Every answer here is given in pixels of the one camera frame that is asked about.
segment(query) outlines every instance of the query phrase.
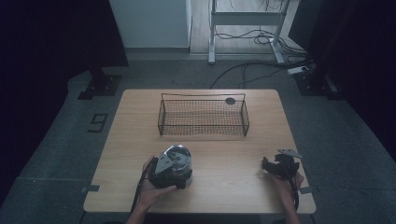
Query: wooden table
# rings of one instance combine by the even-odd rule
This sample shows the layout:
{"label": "wooden table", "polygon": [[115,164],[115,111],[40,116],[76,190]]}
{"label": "wooden table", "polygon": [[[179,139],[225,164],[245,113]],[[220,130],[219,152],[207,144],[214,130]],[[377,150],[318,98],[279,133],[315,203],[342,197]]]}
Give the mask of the wooden table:
{"label": "wooden table", "polygon": [[[250,127],[247,136],[160,136],[161,93],[245,93]],[[297,150],[277,91],[273,90],[127,90],[84,203],[88,212],[129,212],[143,163],[171,145],[187,147],[192,157],[189,187],[161,198],[155,213],[282,213],[262,157],[274,161],[278,149]],[[304,167],[299,172],[304,175]],[[300,194],[301,214],[316,210],[312,194]]]}

